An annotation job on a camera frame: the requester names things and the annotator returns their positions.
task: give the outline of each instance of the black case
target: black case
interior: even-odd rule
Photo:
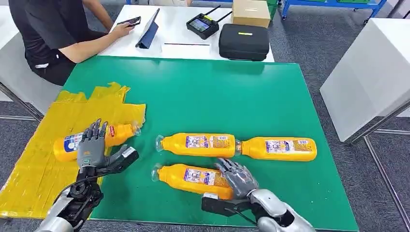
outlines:
[[[228,59],[262,61],[269,52],[264,27],[225,24],[220,31],[219,55]]]

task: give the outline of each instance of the yellow bottle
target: yellow bottle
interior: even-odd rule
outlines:
[[[230,200],[234,195],[234,191],[219,170],[174,164],[155,169],[153,174],[175,189],[199,194],[214,193],[224,200]]]
[[[293,137],[255,137],[242,142],[241,150],[261,160],[311,161],[317,154],[315,141]]]
[[[111,147],[123,144],[128,138],[138,135],[140,129],[136,121],[130,124],[108,125],[105,131],[105,146]],[[77,159],[77,147],[83,132],[59,138],[54,142],[54,156],[58,161]]]
[[[240,142],[231,134],[178,133],[165,138],[158,135],[155,146],[157,151],[177,155],[231,158]]]

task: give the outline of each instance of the smartphone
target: smartphone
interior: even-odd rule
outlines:
[[[130,23],[130,25],[128,26],[128,28],[129,28],[129,27],[134,27],[134,26],[140,24],[140,22],[141,22],[141,17],[138,16],[138,17],[135,17],[135,18],[132,18],[132,19],[128,19],[128,20],[119,22],[119,23],[117,23],[117,25],[118,24],[123,24],[123,23]]]

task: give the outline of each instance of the green table surface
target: green table surface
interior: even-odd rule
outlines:
[[[291,205],[317,229],[357,231],[309,91],[297,64],[224,60],[94,57],[76,66],[65,90],[84,92],[115,81],[131,87],[125,103],[145,103],[142,135],[127,144],[140,158],[125,172],[104,178],[104,199],[92,219],[219,226],[252,226],[239,215],[201,210],[201,195],[151,180],[156,164],[213,167],[215,158],[155,150],[155,138],[178,132],[309,137],[318,154],[311,162],[233,158],[260,184]],[[252,217],[250,211],[245,214]]]

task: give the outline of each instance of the white table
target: white table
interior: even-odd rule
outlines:
[[[0,82],[18,99],[31,103],[45,114],[61,87],[42,79],[29,68],[23,39],[8,6],[0,6],[0,31]],[[0,94],[0,101],[10,101],[1,91]]]
[[[322,85],[341,141],[410,99],[409,39],[410,20],[370,19]]]
[[[145,24],[152,17],[155,11],[160,8],[160,12],[155,22],[159,28],[154,40],[149,49],[135,48],[139,37],[144,30]],[[197,16],[199,13],[206,13],[212,8],[208,7],[173,7],[173,6],[141,6],[141,5],[125,5],[114,25],[118,22],[141,16],[141,24],[127,36],[120,38],[106,50],[99,53],[101,56],[118,56],[118,57],[149,57],[149,58],[188,58],[188,59],[225,59],[219,55],[219,34],[223,24],[231,23],[230,16],[223,19],[219,25],[220,30],[206,40],[202,40],[198,35],[187,29],[186,22]],[[209,16],[217,20],[229,13],[231,8],[219,8],[212,12]],[[210,52],[201,56],[190,54],[189,52],[181,52],[174,54],[165,54],[161,50],[163,43],[175,44],[211,44]],[[269,48],[269,53],[264,62],[275,62],[272,55],[272,50]]]

